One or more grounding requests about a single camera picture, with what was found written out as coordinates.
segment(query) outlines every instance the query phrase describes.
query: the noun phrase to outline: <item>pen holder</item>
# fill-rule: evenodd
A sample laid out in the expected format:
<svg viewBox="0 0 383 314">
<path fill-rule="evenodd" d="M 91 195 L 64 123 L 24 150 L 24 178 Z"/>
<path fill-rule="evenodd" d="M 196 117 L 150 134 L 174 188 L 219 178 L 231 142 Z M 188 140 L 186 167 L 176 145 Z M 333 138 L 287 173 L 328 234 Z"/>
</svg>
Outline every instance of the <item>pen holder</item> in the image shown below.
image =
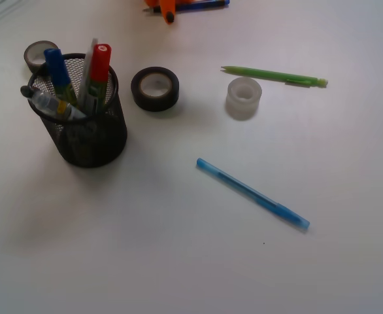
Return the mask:
<svg viewBox="0 0 383 314">
<path fill-rule="evenodd" d="M 84 57 L 85 54 L 63 56 L 75 94 L 80 88 Z M 45 69 L 46 64 L 37 73 Z M 55 95 L 50 77 L 42 77 L 37 73 L 30 78 L 28 86 Z M 100 113 L 80 120 L 57 120 L 42 113 L 31 101 L 29 104 L 40 116 L 56 148 L 67 162 L 78 167 L 100 167 L 118 157 L 126 144 L 127 129 L 118 90 L 118 78 L 110 68 L 105 108 Z"/>
</svg>

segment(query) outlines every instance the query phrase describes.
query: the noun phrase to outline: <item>red marker cap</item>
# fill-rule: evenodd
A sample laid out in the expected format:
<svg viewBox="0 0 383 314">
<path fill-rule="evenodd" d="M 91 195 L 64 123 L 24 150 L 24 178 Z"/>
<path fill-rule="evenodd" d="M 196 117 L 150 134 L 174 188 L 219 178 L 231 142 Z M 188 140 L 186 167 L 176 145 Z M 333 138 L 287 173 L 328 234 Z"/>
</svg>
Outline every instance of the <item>red marker cap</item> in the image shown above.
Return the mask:
<svg viewBox="0 0 383 314">
<path fill-rule="evenodd" d="M 94 46 L 90 78 L 96 82 L 107 82 L 112 48 L 108 44 Z"/>
</svg>

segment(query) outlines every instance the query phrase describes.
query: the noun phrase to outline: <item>orange object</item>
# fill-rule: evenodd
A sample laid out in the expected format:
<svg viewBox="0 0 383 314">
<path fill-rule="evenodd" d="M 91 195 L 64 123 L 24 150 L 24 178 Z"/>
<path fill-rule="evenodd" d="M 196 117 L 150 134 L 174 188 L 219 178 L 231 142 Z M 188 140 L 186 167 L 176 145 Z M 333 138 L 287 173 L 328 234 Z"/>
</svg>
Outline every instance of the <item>orange object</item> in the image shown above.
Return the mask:
<svg viewBox="0 0 383 314">
<path fill-rule="evenodd" d="M 161 13 L 167 24 L 174 22 L 176 16 L 176 3 L 191 3 L 194 0 L 145 0 L 149 7 L 161 7 Z"/>
<path fill-rule="evenodd" d="M 176 0 L 160 0 L 159 5 L 167 24 L 173 23 L 176 16 Z"/>
</svg>

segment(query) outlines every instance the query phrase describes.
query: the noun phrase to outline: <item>blue ballpoint pen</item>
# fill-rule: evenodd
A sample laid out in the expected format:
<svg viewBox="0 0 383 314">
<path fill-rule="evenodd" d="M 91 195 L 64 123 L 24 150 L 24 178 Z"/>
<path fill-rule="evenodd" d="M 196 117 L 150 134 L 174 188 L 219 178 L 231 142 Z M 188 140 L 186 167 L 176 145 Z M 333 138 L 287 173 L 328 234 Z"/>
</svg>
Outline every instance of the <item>blue ballpoint pen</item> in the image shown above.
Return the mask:
<svg viewBox="0 0 383 314">
<path fill-rule="evenodd" d="M 239 192 L 247 195 L 249 198 L 253 199 L 258 205 L 263 206 L 268 209 L 270 212 L 276 214 L 280 218 L 290 222 L 294 226 L 307 230 L 310 222 L 300 217 L 298 214 L 294 213 L 287 207 L 270 200 L 268 197 L 264 196 L 260 192 L 257 192 L 253 188 L 250 188 L 248 185 L 236 180 L 222 170 L 212 166 L 210 163 L 204 161 L 203 159 L 197 160 L 197 167 L 209 172 L 215 177 L 221 179 L 223 182 L 227 183 L 229 186 L 237 189 Z"/>
<path fill-rule="evenodd" d="M 229 0 L 208 0 L 208 1 L 197 1 L 192 3 L 185 3 L 183 5 L 176 5 L 176 11 L 188 11 L 188 10 L 203 10 L 226 7 L 229 4 Z M 161 7 L 152 7 L 144 9 L 144 11 L 152 13 L 161 13 Z"/>
</svg>

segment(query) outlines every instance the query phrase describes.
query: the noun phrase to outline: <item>green mechanical pencil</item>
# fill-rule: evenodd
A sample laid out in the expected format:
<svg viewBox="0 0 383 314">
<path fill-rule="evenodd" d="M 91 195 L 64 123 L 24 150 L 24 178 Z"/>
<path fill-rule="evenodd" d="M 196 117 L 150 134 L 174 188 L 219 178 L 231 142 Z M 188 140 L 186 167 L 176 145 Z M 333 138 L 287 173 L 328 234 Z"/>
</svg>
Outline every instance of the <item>green mechanical pencil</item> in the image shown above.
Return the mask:
<svg viewBox="0 0 383 314">
<path fill-rule="evenodd" d="M 247 67 L 222 67 L 226 73 L 235 75 L 244 75 L 257 79 L 279 80 L 281 82 L 298 84 L 304 86 L 317 86 L 325 88 L 328 81 L 324 78 L 303 77 L 301 75 L 285 74 L 279 72 L 271 72 L 257 69 L 249 69 Z"/>
</svg>

